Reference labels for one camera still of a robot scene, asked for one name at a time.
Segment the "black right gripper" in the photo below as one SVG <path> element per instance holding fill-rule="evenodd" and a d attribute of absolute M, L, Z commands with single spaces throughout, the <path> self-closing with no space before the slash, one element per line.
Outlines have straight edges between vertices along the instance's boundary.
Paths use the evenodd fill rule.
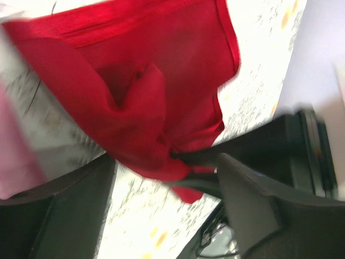
<path fill-rule="evenodd" d="M 236 138 L 176 157 L 202 165 L 221 153 L 290 187 L 338 198 L 326 124 L 314 110 L 283 114 Z"/>

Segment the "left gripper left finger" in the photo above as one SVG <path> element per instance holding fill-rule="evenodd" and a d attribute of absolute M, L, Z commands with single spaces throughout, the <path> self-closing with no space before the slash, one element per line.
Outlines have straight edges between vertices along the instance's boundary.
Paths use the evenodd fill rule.
<path fill-rule="evenodd" d="M 116 162 L 102 155 L 1 201 L 1 258 L 93 258 Z"/>

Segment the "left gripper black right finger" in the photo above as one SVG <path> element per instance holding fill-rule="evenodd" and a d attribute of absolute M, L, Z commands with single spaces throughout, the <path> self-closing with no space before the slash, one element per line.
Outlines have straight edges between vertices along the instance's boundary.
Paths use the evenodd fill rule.
<path fill-rule="evenodd" d="M 306 193 L 217 157 L 223 202 L 242 258 L 344 258 L 344 202 Z"/>

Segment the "red cloth napkin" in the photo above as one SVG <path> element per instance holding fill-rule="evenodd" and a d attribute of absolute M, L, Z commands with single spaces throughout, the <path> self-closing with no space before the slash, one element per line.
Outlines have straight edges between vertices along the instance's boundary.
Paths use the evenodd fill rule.
<path fill-rule="evenodd" d="M 57 102 L 109 155 L 149 179 L 224 129 L 217 89 L 240 54 L 226 1 L 105 1 L 2 24 Z"/>

